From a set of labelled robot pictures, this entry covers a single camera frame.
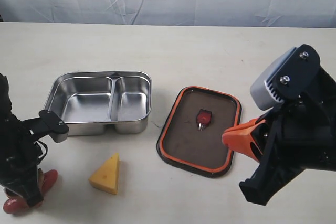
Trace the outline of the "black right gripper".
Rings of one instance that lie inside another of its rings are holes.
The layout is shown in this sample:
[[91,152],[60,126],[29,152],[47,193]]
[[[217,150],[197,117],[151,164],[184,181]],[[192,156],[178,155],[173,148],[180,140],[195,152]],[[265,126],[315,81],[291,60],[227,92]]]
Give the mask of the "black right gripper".
[[245,199],[265,206],[306,169],[335,171],[335,81],[320,68],[299,98],[224,131],[222,143],[259,162],[239,183]]

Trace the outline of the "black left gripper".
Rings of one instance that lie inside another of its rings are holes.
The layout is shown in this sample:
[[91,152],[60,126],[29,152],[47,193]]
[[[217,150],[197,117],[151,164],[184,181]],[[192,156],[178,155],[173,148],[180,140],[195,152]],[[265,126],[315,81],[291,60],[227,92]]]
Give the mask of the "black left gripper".
[[32,131],[6,127],[1,129],[1,185],[8,198],[26,200],[33,207],[44,200],[45,173],[37,169],[45,157]]

